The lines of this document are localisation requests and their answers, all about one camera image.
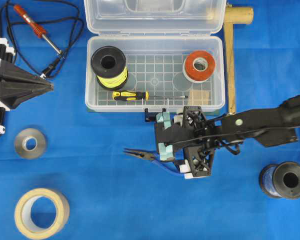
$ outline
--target clear plastic storage box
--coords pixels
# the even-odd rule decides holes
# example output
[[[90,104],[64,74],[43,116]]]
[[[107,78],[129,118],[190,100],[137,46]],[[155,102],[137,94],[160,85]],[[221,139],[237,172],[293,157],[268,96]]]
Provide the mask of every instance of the clear plastic storage box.
[[[88,29],[85,103],[96,112],[175,112],[186,105],[215,111],[225,104],[222,41],[211,33],[222,28],[225,0],[85,0]],[[99,86],[91,57],[103,46],[115,46],[126,56],[129,78],[122,88],[157,96],[188,99],[114,101],[112,92]],[[205,50],[216,63],[203,83],[188,81],[182,72],[185,58]]]

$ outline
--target yellow wire spool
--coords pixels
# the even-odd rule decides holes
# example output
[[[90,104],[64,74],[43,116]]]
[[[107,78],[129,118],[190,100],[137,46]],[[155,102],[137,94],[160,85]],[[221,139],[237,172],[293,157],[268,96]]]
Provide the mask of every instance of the yellow wire spool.
[[[128,76],[128,69],[125,67],[123,72],[119,74],[118,76],[114,78],[103,78],[100,76],[96,76],[101,83],[102,86],[105,86],[106,88],[113,89],[117,86],[120,86],[121,84],[125,83]]]
[[[91,58],[91,67],[99,85],[107,90],[118,90],[128,79],[126,58],[121,50],[114,46],[97,49]]]

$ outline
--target yellow and black screwdriver handle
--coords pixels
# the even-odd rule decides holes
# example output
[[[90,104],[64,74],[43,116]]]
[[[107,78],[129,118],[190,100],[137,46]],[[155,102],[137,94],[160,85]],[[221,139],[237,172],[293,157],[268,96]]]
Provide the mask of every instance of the yellow and black screwdriver handle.
[[[134,101],[134,100],[148,100],[149,99],[149,92],[147,91],[114,91],[112,93],[113,100],[116,101]]]

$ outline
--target plastic box lid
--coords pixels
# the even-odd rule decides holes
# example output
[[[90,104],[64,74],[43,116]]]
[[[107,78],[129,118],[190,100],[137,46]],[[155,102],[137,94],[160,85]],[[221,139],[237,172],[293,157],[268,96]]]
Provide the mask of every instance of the plastic box lid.
[[[226,0],[84,0],[99,35],[210,35],[221,30]]]

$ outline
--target red soldering iron handle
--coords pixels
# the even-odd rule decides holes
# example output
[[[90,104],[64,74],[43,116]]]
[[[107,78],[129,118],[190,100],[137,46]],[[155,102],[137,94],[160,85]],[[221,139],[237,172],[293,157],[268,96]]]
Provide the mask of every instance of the red soldering iron handle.
[[[18,15],[20,15],[24,19],[24,21],[31,26],[38,38],[41,38],[43,34],[46,35],[46,30],[42,26],[34,22],[20,5],[16,4],[14,6],[14,11],[16,11]]]

